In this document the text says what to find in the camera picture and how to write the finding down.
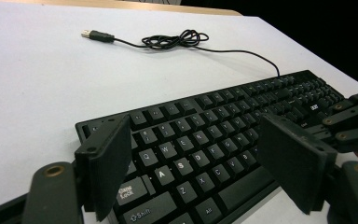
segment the key label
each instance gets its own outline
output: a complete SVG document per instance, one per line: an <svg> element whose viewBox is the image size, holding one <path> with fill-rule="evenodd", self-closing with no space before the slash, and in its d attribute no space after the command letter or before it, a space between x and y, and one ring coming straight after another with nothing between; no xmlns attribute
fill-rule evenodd
<svg viewBox="0 0 358 224"><path fill-rule="evenodd" d="M131 216L131 221L136 222L137 220L141 219L142 217L145 217L147 215L151 214L150 209L146 208L143 212L137 213L135 215Z"/></svg>
<svg viewBox="0 0 358 224"><path fill-rule="evenodd" d="M118 194L120 195L121 199L126 199L133 194L132 186L128 186L124 189L119 189Z"/></svg>

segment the shift key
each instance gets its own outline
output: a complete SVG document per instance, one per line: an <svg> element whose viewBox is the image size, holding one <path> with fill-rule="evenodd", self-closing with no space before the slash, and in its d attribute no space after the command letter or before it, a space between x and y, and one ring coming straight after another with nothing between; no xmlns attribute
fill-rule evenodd
<svg viewBox="0 0 358 224"><path fill-rule="evenodd" d="M176 204L170 193L165 192L160 194L158 197L124 213L120 217L120 223L154 223L167 217L174 210L176 210L176 208Z"/></svg>

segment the white surface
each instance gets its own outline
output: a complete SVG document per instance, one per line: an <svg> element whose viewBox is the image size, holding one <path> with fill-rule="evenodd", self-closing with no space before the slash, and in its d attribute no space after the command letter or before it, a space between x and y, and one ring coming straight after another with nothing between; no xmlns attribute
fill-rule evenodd
<svg viewBox="0 0 358 224"><path fill-rule="evenodd" d="M282 74L309 69L346 96L358 92L356 81L258 18L0 3L0 204L26 193L40 167L74 159L79 121L276 76L251 55L156 53L91 41L84 29L132 43L195 29L211 38L205 48L251 50ZM301 215L283 192L245 221L325 222Z"/></svg>

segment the key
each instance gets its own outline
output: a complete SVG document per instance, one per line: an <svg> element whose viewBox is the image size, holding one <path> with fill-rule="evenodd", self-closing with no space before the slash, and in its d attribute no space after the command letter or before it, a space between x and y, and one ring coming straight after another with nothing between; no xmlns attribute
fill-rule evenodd
<svg viewBox="0 0 358 224"><path fill-rule="evenodd" d="M206 129L205 132L209 136L209 139L211 139L212 143L215 143L216 141L218 141L223 137L223 134L215 125Z"/></svg>
<svg viewBox="0 0 358 224"><path fill-rule="evenodd" d="M205 111L205 113L201 115L205 117L205 122L208 122L209 125L213 125L219 120L212 110Z"/></svg>
<svg viewBox="0 0 358 224"><path fill-rule="evenodd" d="M195 114L187 118L188 123L193 128L193 130L197 131L206 126L205 121L201 118L200 115Z"/></svg>
<svg viewBox="0 0 358 224"><path fill-rule="evenodd" d="M243 120L240 117L236 117L236 118L232 119L230 122L233 125L233 127L235 128L236 132L240 132L241 130L246 128L245 122L243 122Z"/></svg>
<svg viewBox="0 0 358 224"><path fill-rule="evenodd" d="M202 150L193 153L190 159L192 161L193 167L198 171L210 164L208 158L205 156L205 153Z"/></svg>
<svg viewBox="0 0 358 224"><path fill-rule="evenodd" d="M166 165L156 169L154 173L157 180L156 182L161 188L167 188L175 180L170 169Z"/></svg>
<svg viewBox="0 0 358 224"><path fill-rule="evenodd" d="M220 197L228 212L232 212L273 181L272 176L265 168L258 167L250 174L221 190L218 197Z"/></svg>
<svg viewBox="0 0 358 224"><path fill-rule="evenodd" d="M199 103L199 106L204 110L214 107L214 103L207 95L201 95L199 98L196 99L196 101L197 103Z"/></svg>
<svg viewBox="0 0 358 224"><path fill-rule="evenodd" d="M220 161L225 157L225 154L223 153L222 149L217 144L214 144L207 148L207 157L209 158L209 161L212 163L215 163L217 161Z"/></svg>
<svg viewBox="0 0 358 224"><path fill-rule="evenodd" d="M131 150L135 151L138 149L138 144L136 143L135 139L133 138L133 135L131 135Z"/></svg>
<svg viewBox="0 0 358 224"><path fill-rule="evenodd" d="M231 176L233 177L245 171L245 169L236 157L229 159L226 163L226 166L228 171L231 173Z"/></svg>
<svg viewBox="0 0 358 224"><path fill-rule="evenodd" d="M235 129L232 127L232 125L228 121L224 121L217 126L219 127L220 130L222 130L223 135L225 137L228 137L232 133L235 133Z"/></svg>
<svg viewBox="0 0 358 224"><path fill-rule="evenodd" d="M203 131L198 131L196 133L193 133L192 137L194 139L194 143L196 144L197 148L204 147L207 144L209 144L209 139L207 138L207 136Z"/></svg>
<svg viewBox="0 0 358 224"><path fill-rule="evenodd" d="M197 199L197 193L188 181L176 187L176 192L179 195L181 203L188 204Z"/></svg>
<svg viewBox="0 0 358 224"><path fill-rule="evenodd" d="M217 107L213 112L219 118L220 121L226 120L231 117L230 113L228 113L228 111L222 106Z"/></svg>
<svg viewBox="0 0 358 224"><path fill-rule="evenodd" d="M188 139L187 136L178 138L173 143L175 144L175 148L181 155L184 155L194 149L194 145L191 143L190 139Z"/></svg>
<svg viewBox="0 0 358 224"><path fill-rule="evenodd" d="M147 189L141 177L127 181L120 186L117 192L117 205L123 209L124 205L132 205L139 203L148 195Z"/></svg>
<svg viewBox="0 0 358 224"><path fill-rule="evenodd" d="M226 156L232 155L232 153L235 153L238 151L238 147L234 144L234 142L231 139L223 140L220 144L221 148L225 152Z"/></svg>
<svg viewBox="0 0 358 224"><path fill-rule="evenodd" d="M194 224L194 222L188 213L184 213L183 215L174 219L169 224Z"/></svg>
<svg viewBox="0 0 358 224"><path fill-rule="evenodd" d="M153 133L152 129L143 129L137 133L140 136L140 144L143 148L153 147L158 143L156 135Z"/></svg>
<svg viewBox="0 0 358 224"><path fill-rule="evenodd" d="M131 128L133 130L140 130L147 127L148 123L141 111L135 111L130 113L131 117Z"/></svg>
<svg viewBox="0 0 358 224"><path fill-rule="evenodd" d="M225 98L223 98L218 92L211 94L211 100L214 105L223 105L225 103Z"/></svg>
<svg viewBox="0 0 358 224"><path fill-rule="evenodd" d="M246 171L256 166L257 161L255 157L249 151L244 151L240 155L238 155L238 160L243 165Z"/></svg>
<svg viewBox="0 0 358 224"><path fill-rule="evenodd" d="M161 123L165 120L164 115L158 107L152 107L144 112L151 125Z"/></svg>
<svg viewBox="0 0 358 224"><path fill-rule="evenodd" d="M190 115L196 113L196 109L189 100L183 100L176 104L183 115Z"/></svg>
<svg viewBox="0 0 358 224"><path fill-rule="evenodd" d="M169 192L160 194L130 211L124 213L120 218L120 223L132 224L143 223L151 224L162 220L177 209L175 202Z"/></svg>
<svg viewBox="0 0 358 224"><path fill-rule="evenodd" d="M250 146L250 142L242 133L236 134L233 138L234 143L237 145L239 150Z"/></svg>
<svg viewBox="0 0 358 224"><path fill-rule="evenodd" d="M235 104L226 105L225 109L231 114L231 117L237 117L242 113Z"/></svg>
<svg viewBox="0 0 358 224"><path fill-rule="evenodd" d="M145 169L150 169L158 164L156 155L151 148L139 152L139 157L141 158L142 165Z"/></svg>
<svg viewBox="0 0 358 224"><path fill-rule="evenodd" d="M180 111L175 104L167 104L160 109L167 119L177 119L181 116Z"/></svg>
<svg viewBox="0 0 358 224"><path fill-rule="evenodd" d="M169 123L160 124L155 131L161 142L172 140L175 137L175 132Z"/></svg>
<svg viewBox="0 0 358 224"><path fill-rule="evenodd" d="M187 177L194 171L186 158L175 161L173 164L173 172L179 179Z"/></svg>
<svg viewBox="0 0 358 224"><path fill-rule="evenodd" d="M171 142L159 145L158 149L158 155L164 163L166 163L167 160L174 159L178 155Z"/></svg>
<svg viewBox="0 0 358 224"><path fill-rule="evenodd" d="M185 119L177 119L172 123L172 126L179 136L183 136L191 132L191 127Z"/></svg>
<svg viewBox="0 0 358 224"><path fill-rule="evenodd" d="M222 164L218 164L217 166L215 166L211 170L210 176L218 188L220 188L220 186L222 186L230 179L229 173Z"/></svg>
<svg viewBox="0 0 358 224"><path fill-rule="evenodd" d="M197 205L196 211L204 224L213 224L223 217L213 198L209 198Z"/></svg>
<svg viewBox="0 0 358 224"><path fill-rule="evenodd" d="M195 187L198 189L199 195L204 196L210 190L214 189L214 183L207 173L202 173L196 176Z"/></svg>
<svg viewBox="0 0 358 224"><path fill-rule="evenodd" d="M134 177L136 177L137 173L138 171L136 170L135 164L133 163L133 161L131 161L129 165L129 170L126 173L126 179L133 179Z"/></svg>

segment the function key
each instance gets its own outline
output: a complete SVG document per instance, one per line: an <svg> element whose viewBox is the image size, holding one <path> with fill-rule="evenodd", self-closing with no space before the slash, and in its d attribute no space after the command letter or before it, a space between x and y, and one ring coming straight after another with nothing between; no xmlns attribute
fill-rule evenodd
<svg viewBox="0 0 358 224"><path fill-rule="evenodd" d="M190 115L196 113L196 109L189 100L183 100L176 104L183 115Z"/></svg>
<svg viewBox="0 0 358 224"><path fill-rule="evenodd" d="M167 104L160 109L167 119L177 119L181 116L180 111L175 104Z"/></svg>
<svg viewBox="0 0 358 224"><path fill-rule="evenodd" d="M212 102L211 98L207 95L201 95L199 98L196 99L197 103L202 109L209 109L214 107L214 103Z"/></svg>
<svg viewBox="0 0 358 224"><path fill-rule="evenodd" d="M141 111L131 112L130 117L133 130L140 130L148 126L147 120Z"/></svg>
<svg viewBox="0 0 358 224"><path fill-rule="evenodd" d="M257 94L257 88L252 84L243 85L242 88L249 96Z"/></svg>
<svg viewBox="0 0 358 224"><path fill-rule="evenodd" d="M222 94L226 97L228 102L233 102L235 100L234 95L229 90L222 91Z"/></svg>
<svg viewBox="0 0 358 224"><path fill-rule="evenodd" d="M144 114L152 125L161 123L165 120L161 110L156 106L144 111Z"/></svg>
<svg viewBox="0 0 358 224"><path fill-rule="evenodd" d="M226 102L225 98L222 95L220 95L219 92L212 93L211 100L215 105L223 105Z"/></svg>

